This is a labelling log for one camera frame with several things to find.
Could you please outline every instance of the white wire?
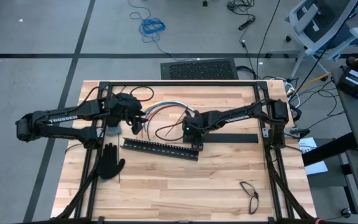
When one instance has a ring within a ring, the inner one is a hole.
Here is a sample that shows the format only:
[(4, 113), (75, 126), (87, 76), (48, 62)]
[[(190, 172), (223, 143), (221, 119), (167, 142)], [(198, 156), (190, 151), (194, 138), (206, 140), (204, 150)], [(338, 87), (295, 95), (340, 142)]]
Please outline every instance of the white wire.
[(186, 104), (184, 104), (184, 103), (182, 103), (182, 102), (179, 102), (179, 101), (174, 101), (174, 100), (164, 100), (164, 101), (161, 101), (161, 102), (158, 102), (158, 103), (154, 103), (153, 105), (149, 106), (149, 107), (146, 109), (146, 111), (149, 110), (150, 108), (154, 107), (154, 106), (157, 106), (157, 105), (161, 104), (161, 103), (178, 103), (178, 104), (180, 104), (180, 105), (186, 106), (189, 110), (194, 111), (193, 108), (187, 106)]
[[(275, 77), (275, 78), (271, 78), (270, 80), (283, 80), (284, 81), (284, 86), (289, 85), (290, 88), (292, 90), (294, 90), (295, 88), (293, 87), (293, 85), (291, 83), (288, 83), (287, 80), (285, 78), (280, 78), (280, 77)], [(295, 106), (295, 108), (298, 108), (301, 105), (301, 98), (299, 97), (298, 93), (296, 93), (296, 95), (294, 97), (298, 98), (298, 104)]]

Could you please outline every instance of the gray floor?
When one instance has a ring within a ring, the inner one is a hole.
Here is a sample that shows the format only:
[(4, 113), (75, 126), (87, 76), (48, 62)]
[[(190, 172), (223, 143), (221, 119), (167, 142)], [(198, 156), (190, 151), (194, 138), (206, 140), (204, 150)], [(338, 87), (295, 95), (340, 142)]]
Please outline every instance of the gray floor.
[[(244, 53), (239, 45), (241, 32), (237, 27), (245, 22), (233, 15), (225, 0), (209, 1), (201, 7), (201, 0), (132, 0), (147, 6), (154, 17), (167, 25), (161, 35), (160, 47), (175, 53)], [(282, 0), (269, 30), (262, 52), (270, 49), (295, 49), (296, 43), (286, 43), (289, 25), (283, 20), (296, 4)], [(89, 0), (0, 0), (0, 54), (72, 54), (75, 51)], [(264, 32), (271, 19), (276, 1), (258, 0), (250, 13), (257, 20), (246, 32), (244, 39), (250, 53), (257, 53)], [(139, 21), (129, 18), (133, 9), (126, 0), (96, 0), (81, 53), (157, 54), (155, 44), (144, 44), (138, 33)], [(358, 15), (349, 21), (358, 26)], [(358, 53), (358, 47), (347, 49)], [(14, 122), (35, 110), (58, 106), (66, 81), (70, 58), (14, 59), (0, 58), (0, 223), (22, 222), (40, 166), (46, 139), (23, 143), (16, 139)], [(170, 58), (142, 59), (79, 59), (67, 98), (67, 106), (78, 102), (83, 80), (158, 80), (160, 63)], [(248, 58), (235, 58), (236, 65), (249, 66)], [(256, 66), (256, 59), (251, 59)], [(259, 75), (286, 78), (293, 59), (260, 59)], [(343, 60), (324, 62), (327, 68), (336, 68)], [(299, 77), (305, 77), (313, 62), (301, 65)], [(323, 72), (317, 68), (312, 77)], [(241, 79), (249, 79), (245, 73)], [(333, 107), (332, 98), (314, 96), (301, 107), (303, 117), (299, 127), (307, 128), (324, 118)], [(336, 111), (341, 111), (338, 103)], [(345, 115), (326, 120), (311, 129), (310, 136), (335, 138), (349, 132)], [(53, 148), (45, 184), (42, 187), (34, 220), (46, 220), (57, 188), (67, 141), (57, 140)], [(343, 193), (333, 189), (312, 189), (318, 216), (338, 216), (347, 207)]]

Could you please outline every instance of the eyeglasses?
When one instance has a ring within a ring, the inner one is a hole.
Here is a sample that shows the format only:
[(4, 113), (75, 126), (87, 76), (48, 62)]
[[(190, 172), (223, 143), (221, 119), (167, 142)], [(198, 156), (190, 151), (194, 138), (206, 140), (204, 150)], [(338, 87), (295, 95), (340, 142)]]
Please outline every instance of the eyeglasses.
[[(247, 190), (247, 189), (246, 189), (245, 185), (248, 185), (249, 187), (252, 188), (252, 190), (253, 190), (253, 193), (252, 193), (252, 194), (250, 193), (250, 190)], [(240, 182), (240, 186), (242, 187), (242, 189), (244, 189), (244, 191), (247, 193), (247, 195), (249, 195), (249, 196), (251, 197), (251, 199), (250, 199), (250, 201), (249, 201), (249, 206), (248, 206), (248, 213), (249, 213), (250, 215), (252, 215), (252, 214), (254, 214), (254, 213), (258, 210), (258, 208), (259, 208), (259, 194), (258, 194), (258, 192), (256, 192), (254, 186), (252, 186), (250, 183), (248, 183), (248, 182), (246, 182), (246, 181), (241, 181), (241, 182)], [(252, 209), (252, 207), (255, 207), (255, 205), (252, 206), (252, 200), (253, 200), (253, 199), (256, 200), (256, 208), (255, 208), (255, 209)]]

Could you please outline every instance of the black glove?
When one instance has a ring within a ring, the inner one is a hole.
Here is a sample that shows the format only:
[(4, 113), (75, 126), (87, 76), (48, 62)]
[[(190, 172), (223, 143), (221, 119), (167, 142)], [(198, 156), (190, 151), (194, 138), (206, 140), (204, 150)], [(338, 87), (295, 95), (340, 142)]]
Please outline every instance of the black glove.
[(125, 159), (120, 159), (117, 164), (117, 146), (111, 143), (104, 145), (103, 155), (98, 164), (98, 175), (102, 179), (112, 179), (124, 168)]

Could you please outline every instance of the white paper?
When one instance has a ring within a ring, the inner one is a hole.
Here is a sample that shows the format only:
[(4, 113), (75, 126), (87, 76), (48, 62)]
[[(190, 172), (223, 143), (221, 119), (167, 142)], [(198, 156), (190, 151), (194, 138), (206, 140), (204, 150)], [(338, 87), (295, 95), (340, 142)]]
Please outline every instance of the white paper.
[[(303, 138), (299, 141), (299, 148), (302, 151), (302, 154), (312, 151), (317, 148), (317, 145), (313, 138)], [(324, 161), (317, 162), (312, 165), (305, 167), (306, 175), (318, 174), (321, 172), (327, 172), (328, 168)]]

